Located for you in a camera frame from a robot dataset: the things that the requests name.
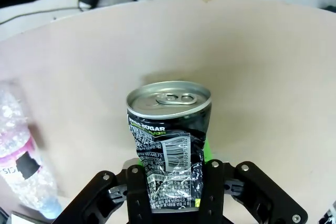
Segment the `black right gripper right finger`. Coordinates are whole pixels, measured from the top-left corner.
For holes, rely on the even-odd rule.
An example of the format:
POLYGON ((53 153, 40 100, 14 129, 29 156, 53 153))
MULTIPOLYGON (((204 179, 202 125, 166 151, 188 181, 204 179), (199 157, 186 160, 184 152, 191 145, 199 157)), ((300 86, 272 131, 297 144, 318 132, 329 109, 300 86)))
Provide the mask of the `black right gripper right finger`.
POLYGON ((214 159, 209 143, 204 146, 203 190, 199 223, 230 223, 223 215, 224 196, 230 195, 258 223, 306 223, 307 212, 257 165, 237 166, 214 159))

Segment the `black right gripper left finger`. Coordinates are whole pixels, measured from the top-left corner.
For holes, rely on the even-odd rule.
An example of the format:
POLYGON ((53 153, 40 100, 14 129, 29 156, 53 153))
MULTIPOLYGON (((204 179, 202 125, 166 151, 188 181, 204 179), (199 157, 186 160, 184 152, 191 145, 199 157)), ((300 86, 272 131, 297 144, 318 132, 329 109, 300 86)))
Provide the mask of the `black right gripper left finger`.
POLYGON ((106 223, 124 202, 128 223, 152 223, 145 169, 132 165, 119 174, 103 170, 84 187, 53 223, 106 223))

